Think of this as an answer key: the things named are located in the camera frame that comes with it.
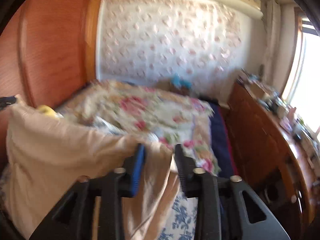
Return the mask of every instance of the floral blanket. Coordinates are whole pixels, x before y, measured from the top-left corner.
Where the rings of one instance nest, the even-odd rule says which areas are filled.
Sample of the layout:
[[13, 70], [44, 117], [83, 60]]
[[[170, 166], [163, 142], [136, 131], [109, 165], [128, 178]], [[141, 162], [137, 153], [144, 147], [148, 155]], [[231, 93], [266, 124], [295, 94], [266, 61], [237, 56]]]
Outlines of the floral blanket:
[[171, 149], [181, 143], [198, 167], [212, 174], [220, 171], [211, 150], [209, 117], [213, 111], [197, 98], [107, 81], [94, 85], [76, 107], [67, 105], [64, 109], [60, 113], [66, 118], [75, 116], [77, 122], [90, 124], [99, 116], [128, 133], [152, 132]]

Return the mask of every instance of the patterned wall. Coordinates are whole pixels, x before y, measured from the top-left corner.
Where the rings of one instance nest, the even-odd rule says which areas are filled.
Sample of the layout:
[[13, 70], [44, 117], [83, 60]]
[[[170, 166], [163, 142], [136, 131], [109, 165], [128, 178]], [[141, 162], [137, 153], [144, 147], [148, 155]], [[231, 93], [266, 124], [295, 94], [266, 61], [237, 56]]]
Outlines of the patterned wall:
[[105, 0], [100, 79], [168, 79], [175, 73], [198, 93], [219, 97], [241, 44], [239, 20], [218, 3]]

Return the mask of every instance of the wooden headboard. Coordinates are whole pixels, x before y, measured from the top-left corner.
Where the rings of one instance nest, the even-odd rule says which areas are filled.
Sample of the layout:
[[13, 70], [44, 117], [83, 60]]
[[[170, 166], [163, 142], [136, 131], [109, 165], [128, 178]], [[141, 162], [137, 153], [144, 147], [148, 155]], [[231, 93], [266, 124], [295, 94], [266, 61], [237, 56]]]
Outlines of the wooden headboard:
[[[0, 97], [57, 107], [95, 78], [101, 0], [26, 0], [0, 36]], [[0, 112], [0, 172], [8, 110]]]

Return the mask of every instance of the wooden dresser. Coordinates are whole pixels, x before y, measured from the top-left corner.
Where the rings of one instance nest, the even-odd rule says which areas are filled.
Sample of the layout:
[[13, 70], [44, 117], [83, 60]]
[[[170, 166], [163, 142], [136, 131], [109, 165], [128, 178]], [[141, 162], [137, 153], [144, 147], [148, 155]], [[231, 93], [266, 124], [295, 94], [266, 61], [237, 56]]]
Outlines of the wooden dresser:
[[305, 151], [240, 83], [234, 84], [226, 125], [240, 175], [259, 194], [280, 181], [282, 204], [270, 210], [292, 240], [298, 239], [315, 216], [316, 176]]

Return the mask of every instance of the blue plastic part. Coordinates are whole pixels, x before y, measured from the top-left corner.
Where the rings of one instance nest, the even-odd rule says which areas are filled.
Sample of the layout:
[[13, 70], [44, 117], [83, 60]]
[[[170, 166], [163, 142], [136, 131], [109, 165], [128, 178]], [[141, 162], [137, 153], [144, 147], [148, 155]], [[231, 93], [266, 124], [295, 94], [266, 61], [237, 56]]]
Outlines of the blue plastic part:
[[187, 89], [191, 89], [191, 86], [192, 86], [191, 82], [189, 82], [187, 80], [183, 80], [183, 79], [180, 80], [180, 84], [183, 87], [186, 87]]
[[181, 88], [180, 77], [178, 76], [178, 74], [174, 74], [174, 76], [171, 78], [170, 82], [176, 88]]
[[131, 175], [131, 188], [130, 192], [132, 196], [135, 196], [138, 193], [139, 181], [141, 177], [141, 172], [145, 160], [145, 147], [141, 144], [139, 145], [137, 152], [135, 153], [136, 161], [134, 163], [133, 172]]

